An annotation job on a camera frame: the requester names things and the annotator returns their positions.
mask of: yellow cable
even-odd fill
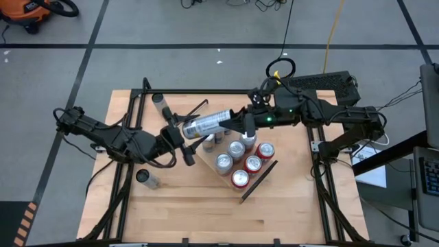
[[[337,22],[340,17],[340,14],[342,13],[343,5],[344,5],[344,0],[340,0],[340,6],[338,6],[337,14],[335,15],[334,24],[332,24],[331,33],[329,34],[327,50],[324,54],[323,73],[326,73],[327,70],[329,44],[331,44],[332,35],[334,35],[335,27],[337,27]]]

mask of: wooden tabletop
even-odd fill
[[[130,91],[112,92],[107,124],[123,116],[128,108],[129,95]],[[332,104],[336,102],[333,91],[318,91],[318,95]],[[209,100],[209,105],[198,112],[201,115],[227,108],[238,111],[250,103],[247,95],[171,94],[165,95],[165,99],[171,110],[179,115],[186,115],[204,99]],[[151,95],[147,95],[143,129],[158,134],[164,125]],[[340,136],[343,129],[340,124],[331,124],[324,127],[324,132],[330,141]],[[214,157],[204,153],[201,147],[197,149],[196,164],[191,167],[185,165],[180,150],[176,150],[178,162],[172,169],[136,165],[134,173],[148,169],[161,179],[162,185],[151,190],[132,180],[123,241],[180,243],[182,238],[188,237],[191,243],[272,244],[274,238],[279,238],[283,244],[323,244],[316,184],[309,174],[311,155],[306,127],[298,124],[261,129],[257,135],[258,141],[274,144],[274,159],[278,164],[243,204],[239,204],[242,193],[233,191],[224,178],[216,174],[209,165]],[[235,138],[235,135],[226,136],[225,142]],[[165,163],[169,157],[164,155],[158,160]],[[341,154],[339,159],[351,163],[347,154]],[[93,173],[108,161],[105,154],[98,154]],[[89,233],[108,208],[115,168],[115,164],[111,165],[90,186],[78,237]],[[332,170],[340,209],[359,234],[368,238],[351,168],[335,163]],[[332,236],[336,239],[333,215],[330,209],[328,212]],[[119,211],[115,213],[115,219],[118,217]],[[113,220],[112,236],[115,236],[117,222]]]

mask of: orange vacuum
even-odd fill
[[[61,0],[71,8],[64,10],[59,1],[50,0],[0,0],[0,19],[13,25],[21,25],[29,34],[38,33],[39,23],[45,21],[51,13],[65,17],[79,14],[78,7],[71,0]]]

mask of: metal cylinder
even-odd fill
[[[140,169],[136,173],[136,180],[150,189],[157,189],[160,187],[160,179],[152,175],[146,169]]]
[[[160,115],[163,114],[163,109],[167,107],[165,97],[161,93],[155,93],[152,95],[152,103],[154,103]]]
[[[182,131],[186,138],[194,139],[216,132],[223,132],[226,129],[219,125],[219,122],[230,119],[230,110],[223,110],[205,117],[199,117],[183,124]]]
[[[202,143],[203,150],[206,152],[212,152],[215,148],[215,137],[213,134],[210,134]]]
[[[224,140],[224,131],[215,133],[215,143],[220,144]]]
[[[236,170],[232,174],[232,184],[234,189],[242,190],[247,187],[250,177],[248,173],[244,170]]]
[[[244,161],[244,171],[246,171],[250,176],[255,176],[262,167],[262,161],[258,156],[250,155]]]
[[[246,148],[241,141],[232,141],[227,148],[227,153],[232,156],[234,163],[242,159],[245,151]]]
[[[221,176],[225,176],[230,173],[233,166],[233,158],[228,154],[218,154],[215,160],[215,169]]]
[[[246,147],[246,153],[253,150],[254,144],[256,143],[257,136],[254,134],[253,137],[247,137],[247,132],[245,134],[239,135],[239,140],[244,143]]]
[[[274,146],[271,143],[261,143],[254,155],[258,156],[265,164],[274,156]]]

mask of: white paper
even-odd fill
[[[355,165],[356,163],[367,159],[371,156],[375,155],[375,150],[370,147],[364,147],[362,151],[359,153],[356,153],[355,156],[352,158],[352,164]],[[355,177],[355,180],[357,182],[366,183],[368,185],[374,185],[378,187],[387,188],[387,181],[385,179],[385,167],[381,166],[378,168],[375,168],[369,172],[366,172],[365,174],[358,175]]]

